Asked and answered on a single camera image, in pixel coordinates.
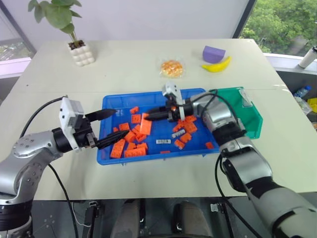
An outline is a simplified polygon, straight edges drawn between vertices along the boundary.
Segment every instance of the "tree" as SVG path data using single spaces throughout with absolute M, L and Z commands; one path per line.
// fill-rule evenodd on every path
M 241 38 L 265 53 L 304 55 L 317 45 L 317 0 L 258 0 Z

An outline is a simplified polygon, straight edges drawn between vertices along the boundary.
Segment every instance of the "potted plant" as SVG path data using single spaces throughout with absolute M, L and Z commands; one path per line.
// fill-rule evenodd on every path
M 82 40 L 78 40 L 75 34 L 75 27 L 72 17 L 81 17 L 78 13 L 72 11 L 72 6 L 81 6 L 78 0 L 52 0 L 51 2 L 31 0 L 28 5 L 28 11 L 34 9 L 34 16 L 37 23 L 45 17 L 50 25 L 68 34 L 72 39 L 68 43 L 70 53 L 78 66 L 84 66 L 95 61 L 90 48 Z

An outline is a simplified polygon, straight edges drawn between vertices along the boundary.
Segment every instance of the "blue plastic tray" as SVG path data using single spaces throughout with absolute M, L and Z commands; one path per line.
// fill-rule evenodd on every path
M 182 97 L 184 99 L 189 98 L 193 95 L 205 92 L 202 88 L 195 89 L 184 89 L 181 90 Z M 146 112 L 148 109 L 164 106 L 166 98 L 162 95 L 162 92 L 149 92 L 149 93 L 134 93 L 134 94 L 121 94 L 121 95 L 109 95 L 103 99 L 103 109 L 116 109 L 117 113 L 105 120 L 101 121 L 99 138 L 105 138 L 107 134 L 112 133 L 113 127 L 118 127 L 119 124 L 128 122 L 130 129 L 135 124 L 131 123 L 130 109 L 138 106 L 140 111 L 138 114 Z M 197 119 L 194 124 L 197 127 L 197 132 L 192 136 L 192 140 L 186 143 L 184 149 L 179 150 L 175 145 L 176 139 L 171 138 L 172 129 L 176 126 L 176 122 L 168 122 L 167 120 L 154 121 L 152 123 L 151 135 L 148 136 L 144 141 L 148 145 L 148 154 L 146 156 L 124 158 L 124 152 L 122 153 L 121 159 L 110 158 L 112 146 L 109 146 L 103 150 L 98 150 L 97 162 L 101 165 L 127 163 L 141 160 L 153 160 L 168 157 L 186 156 L 194 154 L 208 154 L 219 152 L 219 146 L 217 145 L 214 137 L 203 125 L 201 119 Z M 156 144 L 157 139 L 171 139 L 171 144 Z M 205 146 L 206 142 L 211 142 L 214 146 L 213 149 L 207 149 Z M 160 154 L 160 151 L 169 150 L 171 153 Z

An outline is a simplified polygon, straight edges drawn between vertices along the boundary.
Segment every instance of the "floor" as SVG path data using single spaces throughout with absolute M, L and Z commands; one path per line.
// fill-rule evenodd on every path
M 317 192 L 302 194 L 314 206 L 317 206 Z M 146 224 L 140 236 L 170 234 L 171 217 L 174 205 L 188 200 L 195 203 L 203 211 L 214 238 L 230 237 L 224 214 L 211 212 L 210 204 L 218 203 L 218 198 L 153 198 L 146 199 Z M 96 219 L 94 238 L 107 238 L 125 200 L 101 200 L 102 216 Z M 231 203 L 238 212 L 252 225 L 263 238 L 270 238 L 268 231 L 261 223 L 257 213 L 247 197 L 234 197 Z M 85 209 L 89 201 L 74 203 L 74 210 L 80 223 L 84 221 Z M 230 228 L 235 238 L 254 238 L 255 236 L 227 209 Z M 73 238 L 74 231 L 66 202 L 34 201 L 32 216 L 34 219 L 35 238 Z M 79 237 L 82 237 L 82 226 L 78 226 Z

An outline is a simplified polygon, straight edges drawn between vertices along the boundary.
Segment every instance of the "purple foam block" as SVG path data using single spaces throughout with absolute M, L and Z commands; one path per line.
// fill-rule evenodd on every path
M 225 50 L 205 46 L 203 51 L 203 58 L 204 61 L 208 63 L 218 63 L 223 59 L 225 53 Z

